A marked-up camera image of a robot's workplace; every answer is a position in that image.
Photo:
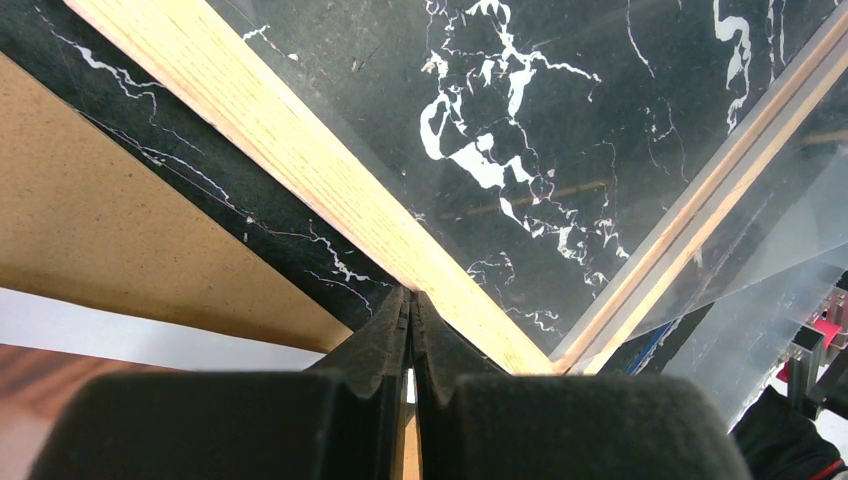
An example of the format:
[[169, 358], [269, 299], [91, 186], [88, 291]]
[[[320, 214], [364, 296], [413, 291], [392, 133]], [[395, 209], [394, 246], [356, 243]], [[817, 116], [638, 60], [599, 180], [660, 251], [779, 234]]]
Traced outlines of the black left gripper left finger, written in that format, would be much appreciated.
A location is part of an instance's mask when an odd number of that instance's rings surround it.
[[408, 289], [302, 372], [112, 373], [73, 397], [33, 479], [398, 479]]

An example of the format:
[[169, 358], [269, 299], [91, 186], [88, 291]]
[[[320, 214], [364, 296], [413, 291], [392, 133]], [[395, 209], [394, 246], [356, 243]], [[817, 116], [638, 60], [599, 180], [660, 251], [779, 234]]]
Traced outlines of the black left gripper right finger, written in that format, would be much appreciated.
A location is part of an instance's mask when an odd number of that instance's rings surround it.
[[724, 421], [666, 376], [510, 375], [415, 293], [411, 351], [425, 479], [746, 479]]

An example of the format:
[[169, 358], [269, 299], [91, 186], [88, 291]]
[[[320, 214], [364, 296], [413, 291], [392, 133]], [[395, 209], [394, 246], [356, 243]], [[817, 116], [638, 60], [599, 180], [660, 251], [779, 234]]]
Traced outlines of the brown cardboard backing board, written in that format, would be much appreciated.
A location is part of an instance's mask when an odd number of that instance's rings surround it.
[[319, 352], [350, 333], [9, 59], [1, 62], [1, 283]]

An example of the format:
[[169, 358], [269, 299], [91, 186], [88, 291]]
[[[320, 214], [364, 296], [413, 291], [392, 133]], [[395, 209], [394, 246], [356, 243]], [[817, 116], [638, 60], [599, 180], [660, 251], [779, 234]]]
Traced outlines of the white wooden picture frame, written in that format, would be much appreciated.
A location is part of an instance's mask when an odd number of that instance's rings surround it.
[[71, 10], [398, 283], [518, 374], [593, 374], [627, 340], [700, 300], [732, 240], [706, 243], [847, 67], [847, 5], [803, 48], [547, 358], [216, 12], [217, 1], [73, 1]]

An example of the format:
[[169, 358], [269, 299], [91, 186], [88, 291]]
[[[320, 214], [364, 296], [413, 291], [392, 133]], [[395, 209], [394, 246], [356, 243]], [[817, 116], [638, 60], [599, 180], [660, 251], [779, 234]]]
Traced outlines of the printed photo with white border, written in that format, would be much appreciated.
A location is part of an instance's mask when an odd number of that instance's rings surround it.
[[1, 476], [24, 479], [69, 400], [108, 373], [303, 370], [320, 354], [1, 291]]

